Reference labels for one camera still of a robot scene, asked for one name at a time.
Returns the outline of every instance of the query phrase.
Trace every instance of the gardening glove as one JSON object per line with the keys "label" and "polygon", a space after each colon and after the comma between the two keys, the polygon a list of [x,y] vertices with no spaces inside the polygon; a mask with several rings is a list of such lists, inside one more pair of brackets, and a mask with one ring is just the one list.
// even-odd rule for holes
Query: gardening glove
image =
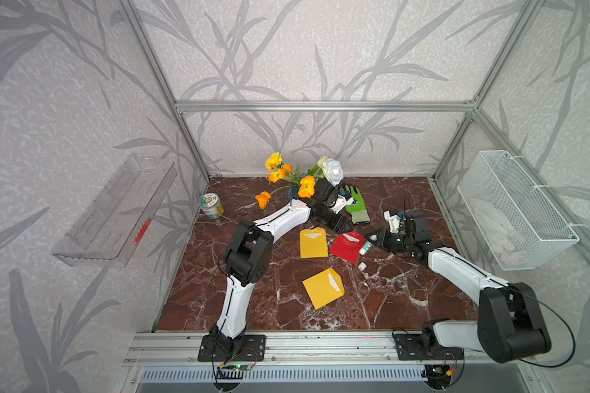
{"label": "gardening glove", "polygon": [[345,207],[345,211],[352,215],[352,222],[354,224],[369,223],[369,216],[367,215],[367,208],[361,191],[351,185],[346,185],[345,189],[354,198],[354,202]]}

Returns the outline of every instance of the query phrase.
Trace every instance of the small bottle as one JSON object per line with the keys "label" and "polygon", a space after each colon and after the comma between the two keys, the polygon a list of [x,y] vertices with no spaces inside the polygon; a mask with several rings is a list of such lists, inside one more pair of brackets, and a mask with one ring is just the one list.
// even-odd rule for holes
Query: small bottle
{"label": "small bottle", "polygon": [[[376,240],[376,235],[371,235],[370,236],[371,240]],[[365,244],[363,244],[363,247],[361,247],[361,249],[359,250],[359,254],[361,255],[365,255],[366,252],[369,251],[369,249],[372,247],[372,244],[370,241],[366,241]]]}

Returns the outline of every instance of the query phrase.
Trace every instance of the wallpaper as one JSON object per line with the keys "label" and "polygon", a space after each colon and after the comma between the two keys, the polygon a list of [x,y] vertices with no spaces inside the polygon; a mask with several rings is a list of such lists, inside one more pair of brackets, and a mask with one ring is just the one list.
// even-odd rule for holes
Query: wallpaper
{"label": "wallpaper", "polygon": [[[457,192],[457,185],[478,152],[493,149],[495,146],[479,125],[471,125],[450,164],[437,180],[437,187],[471,260],[498,277],[510,282],[522,281],[531,286],[538,299],[555,309],[573,329],[577,346],[573,359],[555,370],[543,369],[553,391],[590,393],[590,265],[579,254],[577,247],[571,247],[536,269],[502,271]],[[563,323],[550,311],[542,308],[542,313],[551,335],[552,350],[538,356],[537,361],[546,365],[558,364],[570,354],[571,337]]]}
{"label": "wallpaper", "polygon": [[[0,389],[105,392],[205,189],[115,2],[0,0]],[[130,153],[179,172],[122,269],[50,250]]]}
{"label": "wallpaper", "polygon": [[[264,162],[282,152],[312,168],[322,156],[347,176],[432,174],[463,114],[459,112],[208,113],[186,123],[211,174],[267,176]],[[347,133],[341,124],[358,123]],[[240,132],[241,129],[252,132]]]}
{"label": "wallpaper", "polygon": [[[481,110],[590,230],[590,1],[546,1]],[[438,186],[470,256],[509,281],[532,286],[566,319],[577,350],[566,366],[543,370],[554,392],[590,393],[590,265],[577,247],[532,271],[501,271],[456,191],[479,150],[494,146],[473,125]],[[571,349],[563,324],[543,310],[557,364]]]}
{"label": "wallpaper", "polygon": [[178,100],[348,101],[471,99],[522,3],[135,1]]}
{"label": "wallpaper", "polygon": [[[134,3],[177,101],[465,101],[478,91],[523,1]],[[224,176],[260,174],[262,157],[277,151],[302,164],[335,156],[350,176],[431,174],[461,118],[185,116],[210,173]]]}
{"label": "wallpaper", "polygon": [[482,109],[590,230],[590,1],[547,2]]}

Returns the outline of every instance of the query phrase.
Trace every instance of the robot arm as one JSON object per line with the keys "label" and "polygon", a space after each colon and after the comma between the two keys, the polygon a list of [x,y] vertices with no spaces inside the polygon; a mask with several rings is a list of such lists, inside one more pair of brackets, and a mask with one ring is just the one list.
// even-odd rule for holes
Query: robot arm
{"label": "robot arm", "polygon": [[540,307],[532,300],[535,292],[531,287],[500,279],[444,247],[441,241],[433,241],[421,212],[404,212],[403,221],[405,233],[392,236],[403,250],[479,305],[478,321],[426,323],[421,337],[425,353],[438,347],[460,347],[484,351],[494,361],[505,363],[551,350],[551,338]]}
{"label": "robot arm", "polygon": [[273,244],[284,234],[304,224],[313,216],[336,233],[342,233],[347,217],[340,210],[351,203],[349,193],[340,192],[335,203],[327,206],[335,188],[321,178],[311,198],[293,199],[275,213],[254,222],[238,224],[225,250],[227,290],[223,309],[210,329],[214,343],[221,353],[233,357],[240,352],[246,327],[246,312],[255,284],[270,263]]}

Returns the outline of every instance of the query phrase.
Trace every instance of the brown marble surface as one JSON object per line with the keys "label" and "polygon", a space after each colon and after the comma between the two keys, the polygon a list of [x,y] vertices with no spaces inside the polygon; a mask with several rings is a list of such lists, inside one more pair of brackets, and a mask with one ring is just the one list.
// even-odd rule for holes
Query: brown marble surface
{"label": "brown marble surface", "polygon": [[[383,212],[402,209],[408,196],[428,216],[433,239],[455,247],[425,177],[347,180],[361,189],[372,220],[357,226],[359,232],[369,233],[386,225]],[[209,191],[221,197],[225,214],[217,220],[199,214],[158,329],[207,330],[216,322],[226,288],[225,277],[216,266],[220,251],[239,220],[259,219],[287,202],[286,184],[272,184],[266,178],[211,181]],[[265,210],[254,199],[262,191],[272,193]],[[357,262],[367,264],[364,272],[331,254],[327,258],[299,258],[299,231],[303,228],[298,226],[274,245],[271,264],[256,284],[249,304],[248,330],[420,329],[431,319],[476,319],[476,308],[468,296],[410,257],[404,259],[372,247]],[[328,233],[327,238],[330,249],[336,235]],[[302,281],[329,267],[341,276],[345,295],[315,310]]]}

